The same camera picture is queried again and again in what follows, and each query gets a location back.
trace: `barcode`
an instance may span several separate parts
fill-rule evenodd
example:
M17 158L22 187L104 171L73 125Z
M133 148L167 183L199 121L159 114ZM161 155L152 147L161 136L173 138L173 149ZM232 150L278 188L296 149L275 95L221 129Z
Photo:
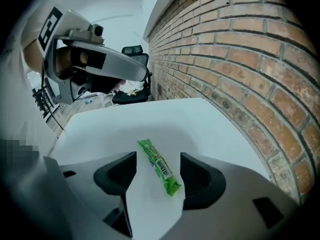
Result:
M165 179L168 179L171 177L171 173L169 172L167 165L164 163L162 159L157 160L155 163L159 166L160 171Z

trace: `wooden floor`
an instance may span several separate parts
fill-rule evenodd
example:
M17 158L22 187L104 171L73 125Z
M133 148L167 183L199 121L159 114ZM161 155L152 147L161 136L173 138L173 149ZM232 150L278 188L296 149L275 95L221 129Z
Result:
M105 108L112 106L111 103L112 96L104 95L103 99L105 102ZM71 117L77 113L97 110L103 107L101 98L96 96L90 98L92 102L90 104L86 104L84 100L78 100L72 103L71 105L61 105L53 114L59 124L64 128ZM53 130L53 132L59 137L62 129L59 127L57 122L53 119L52 116L48 118L46 121L47 125Z

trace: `chair seat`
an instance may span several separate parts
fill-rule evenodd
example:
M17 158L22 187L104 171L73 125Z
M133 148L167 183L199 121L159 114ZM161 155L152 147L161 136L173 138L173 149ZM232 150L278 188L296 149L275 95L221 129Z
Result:
M139 91L135 96L129 96L127 93L124 93L122 91L118 91L113 99L112 102L114 104L132 104L132 103L140 103L140 102L146 102L148 100L148 88L147 86L144 86L144 88Z

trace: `green wrapper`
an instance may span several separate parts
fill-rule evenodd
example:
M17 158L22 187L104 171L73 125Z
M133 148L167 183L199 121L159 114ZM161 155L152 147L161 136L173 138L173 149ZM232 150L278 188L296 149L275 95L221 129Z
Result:
M158 153L156 148L152 145L149 139L137 141L138 144L143 148L149 161L151 162L156 174L162 180L165 191L170 195L174 196L175 192L181 187L178 184L172 171L169 169L164 158Z

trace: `brick wall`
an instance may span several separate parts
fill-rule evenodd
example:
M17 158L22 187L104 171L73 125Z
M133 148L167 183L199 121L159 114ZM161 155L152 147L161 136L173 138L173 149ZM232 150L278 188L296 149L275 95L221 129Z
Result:
M320 71L282 0L175 0L149 36L156 100L204 98L303 203L320 170Z

